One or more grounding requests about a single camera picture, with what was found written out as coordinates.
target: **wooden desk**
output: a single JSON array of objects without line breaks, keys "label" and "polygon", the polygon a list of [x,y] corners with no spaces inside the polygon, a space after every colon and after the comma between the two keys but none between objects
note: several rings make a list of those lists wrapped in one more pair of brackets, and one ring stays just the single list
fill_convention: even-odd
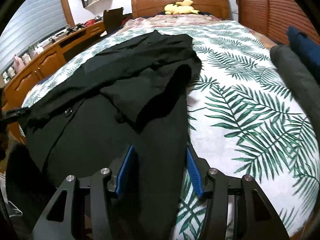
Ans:
[{"label": "wooden desk", "polygon": [[[5,87],[2,111],[21,107],[27,93],[34,85],[100,41],[99,34],[104,30],[103,21],[97,22],[66,36],[40,53]],[[25,143],[25,137],[21,135],[17,122],[8,125],[8,131],[13,139]]]}]

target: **blue gripper pad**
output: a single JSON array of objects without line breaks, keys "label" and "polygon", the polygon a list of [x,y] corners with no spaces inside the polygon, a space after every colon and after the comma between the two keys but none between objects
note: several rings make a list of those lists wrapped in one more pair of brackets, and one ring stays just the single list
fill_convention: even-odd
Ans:
[{"label": "blue gripper pad", "polygon": [[196,192],[199,198],[203,197],[202,181],[199,170],[191,155],[189,148],[187,147],[187,169],[193,186],[193,190]]},{"label": "blue gripper pad", "polygon": [[133,152],[134,152],[134,149],[133,149],[133,146],[131,145],[117,176],[116,190],[115,190],[115,194],[117,197],[119,197],[121,192],[124,191],[124,187],[127,184],[128,176],[131,170],[130,166],[134,165]]}]

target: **chair backrest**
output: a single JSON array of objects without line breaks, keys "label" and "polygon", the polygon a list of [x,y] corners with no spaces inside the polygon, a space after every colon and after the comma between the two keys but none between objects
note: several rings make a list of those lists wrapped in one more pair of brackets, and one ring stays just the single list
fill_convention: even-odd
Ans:
[{"label": "chair backrest", "polygon": [[108,34],[121,26],[123,21],[123,9],[124,8],[121,7],[112,10],[104,10],[103,23]]}]

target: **blue cushion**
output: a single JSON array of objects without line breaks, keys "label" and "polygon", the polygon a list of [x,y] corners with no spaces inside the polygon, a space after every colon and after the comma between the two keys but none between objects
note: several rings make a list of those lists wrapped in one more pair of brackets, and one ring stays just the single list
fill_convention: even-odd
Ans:
[{"label": "blue cushion", "polygon": [[287,35],[292,51],[299,56],[316,81],[320,83],[320,46],[293,26],[289,26]]}]

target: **stuffed animal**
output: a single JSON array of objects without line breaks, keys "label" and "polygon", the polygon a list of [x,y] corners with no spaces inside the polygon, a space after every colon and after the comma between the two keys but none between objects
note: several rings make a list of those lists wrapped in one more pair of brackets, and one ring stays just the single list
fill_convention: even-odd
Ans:
[{"label": "stuffed animal", "polygon": [[184,0],[183,2],[176,2],[176,4],[168,4],[164,7],[165,14],[198,14],[199,11],[190,6],[192,3],[191,0]]}]

